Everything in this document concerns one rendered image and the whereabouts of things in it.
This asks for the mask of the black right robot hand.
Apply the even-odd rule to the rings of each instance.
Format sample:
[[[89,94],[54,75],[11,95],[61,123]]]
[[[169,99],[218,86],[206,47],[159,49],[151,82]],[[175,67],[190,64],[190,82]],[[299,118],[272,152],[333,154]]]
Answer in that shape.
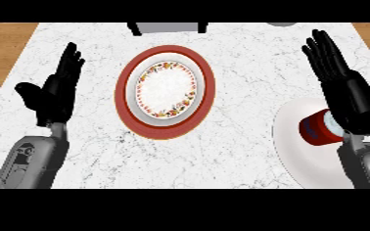
[[[347,67],[333,40],[322,30],[312,30],[302,52],[321,82],[336,123],[352,134],[370,135],[370,84],[359,72]]]

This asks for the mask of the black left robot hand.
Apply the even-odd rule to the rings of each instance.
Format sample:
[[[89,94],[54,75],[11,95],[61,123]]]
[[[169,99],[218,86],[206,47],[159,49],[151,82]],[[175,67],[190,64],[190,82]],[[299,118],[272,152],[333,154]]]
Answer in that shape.
[[[85,60],[69,42],[63,50],[56,72],[42,87],[20,82],[14,86],[28,109],[36,112],[36,126],[47,127],[53,123],[66,123],[73,111],[75,90]]]

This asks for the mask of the red can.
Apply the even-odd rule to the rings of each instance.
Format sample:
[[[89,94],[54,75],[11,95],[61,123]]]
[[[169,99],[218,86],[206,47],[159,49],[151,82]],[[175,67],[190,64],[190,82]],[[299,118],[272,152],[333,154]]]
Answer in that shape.
[[[299,121],[302,139],[314,146],[342,141],[343,130],[333,120],[328,109],[319,110]]]

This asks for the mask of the plain white plate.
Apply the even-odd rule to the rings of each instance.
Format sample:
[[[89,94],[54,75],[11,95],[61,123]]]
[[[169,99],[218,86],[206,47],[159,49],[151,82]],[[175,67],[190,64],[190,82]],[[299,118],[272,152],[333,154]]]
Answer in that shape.
[[[336,149],[340,144],[311,145],[299,134],[299,121],[327,107],[324,99],[299,98],[287,102],[272,123],[272,143],[280,162],[306,189],[352,189]]]

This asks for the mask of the floral rimmed white plate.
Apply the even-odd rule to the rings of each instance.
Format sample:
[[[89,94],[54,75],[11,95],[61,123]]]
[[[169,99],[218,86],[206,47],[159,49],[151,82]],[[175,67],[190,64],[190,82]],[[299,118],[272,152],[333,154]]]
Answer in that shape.
[[[182,122],[199,107],[204,90],[196,62],[179,53],[159,53],[138,62],[125,84],[132,115],[151,126]]]

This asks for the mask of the red round placemat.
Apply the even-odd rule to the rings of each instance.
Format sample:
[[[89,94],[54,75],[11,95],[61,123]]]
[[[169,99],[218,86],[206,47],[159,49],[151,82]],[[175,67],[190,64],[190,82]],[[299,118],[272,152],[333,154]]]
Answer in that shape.
[[[141,52],[118,77],[115,110],[141,137],[168,140],[204,120],[215,97],[213,73],[187,47],[162,45]]]

